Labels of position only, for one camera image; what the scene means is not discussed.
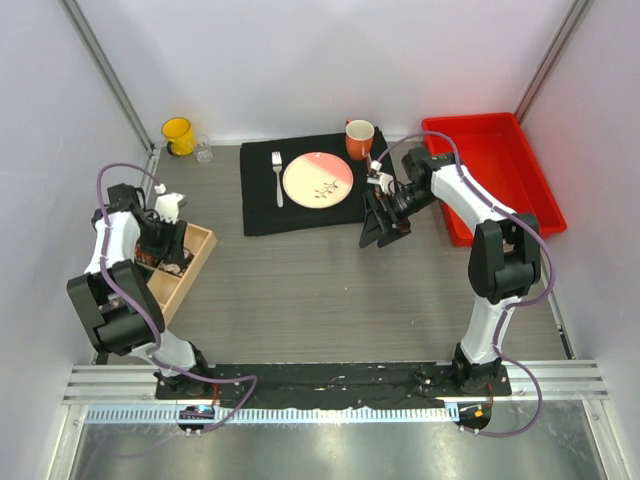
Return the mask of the floral rose necktie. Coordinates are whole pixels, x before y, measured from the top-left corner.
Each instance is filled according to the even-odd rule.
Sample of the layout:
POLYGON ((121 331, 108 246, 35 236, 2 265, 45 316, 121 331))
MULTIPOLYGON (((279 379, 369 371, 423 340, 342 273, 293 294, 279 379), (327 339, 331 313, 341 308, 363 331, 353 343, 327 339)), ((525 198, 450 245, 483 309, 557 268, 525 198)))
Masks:
POLYGON ((158 265, 158 269, 161 271, 164 271, 168 274, 171 274, 173 276, 182 278, 184 276, 184 274, 186 273, 187 269, 189 268, 193 258, 194 258, 194 254, 189 251, 188 249, 184 249, 183 250, 183 256, 184 258, 179 261, 179 262, 169 262, 168 260, 163 260, 159 265, 158 265))

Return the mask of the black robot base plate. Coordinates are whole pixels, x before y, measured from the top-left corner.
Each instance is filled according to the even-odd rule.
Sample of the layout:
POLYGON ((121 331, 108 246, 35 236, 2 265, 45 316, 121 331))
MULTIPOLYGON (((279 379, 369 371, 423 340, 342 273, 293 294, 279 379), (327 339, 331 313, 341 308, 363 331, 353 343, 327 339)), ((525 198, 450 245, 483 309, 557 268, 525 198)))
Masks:
POLYGON ((204 400, 216 398, 225 408, 241 403, 255 375, 257 385, 246 403, 248 409, 345 410, 411 409, 440 406, 443 397, 508 397, 512 393, 505 367, 489 378, 486 386, 454 384, 450 364, 424 362, 217 364, 211 376, 227 379, 218 388, 188 378, 182 389, 155 372, 158 400, 204 400))

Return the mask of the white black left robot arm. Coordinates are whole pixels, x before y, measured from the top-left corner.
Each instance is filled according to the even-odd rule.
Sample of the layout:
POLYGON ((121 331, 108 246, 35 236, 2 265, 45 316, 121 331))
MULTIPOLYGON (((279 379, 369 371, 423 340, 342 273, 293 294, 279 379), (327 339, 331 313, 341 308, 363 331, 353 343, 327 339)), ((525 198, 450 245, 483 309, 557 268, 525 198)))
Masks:
POLYGON ((167 329, 141 262, 187 267, 187 223, 146 207, 142 189, 120 183, 91 219, 96 244, 84 273, 67 293, 96 352, 131 356, 158 368, 156 377, 193 399, 205 397, 213 375, 202 352, 167 329))

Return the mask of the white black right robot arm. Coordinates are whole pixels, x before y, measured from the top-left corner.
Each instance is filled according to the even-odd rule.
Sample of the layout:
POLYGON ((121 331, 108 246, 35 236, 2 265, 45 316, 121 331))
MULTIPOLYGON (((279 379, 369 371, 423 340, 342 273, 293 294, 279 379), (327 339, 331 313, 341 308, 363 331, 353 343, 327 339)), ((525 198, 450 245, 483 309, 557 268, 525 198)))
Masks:
POLYGON ((360 247, 383 248, 411 231, 410 216, 435 201, 446 204, 473 233, 468 279, 475 294, 468 329, 457 344, 449 381, 465 395, 481 392, 497 377, 502 328, 513 308, 540 279, 539 224, 532 214, 518 214, 491 196, 456 154, 410 150, 402 159, 409 182, 400 186, 368 165, 365 217, 360 247))

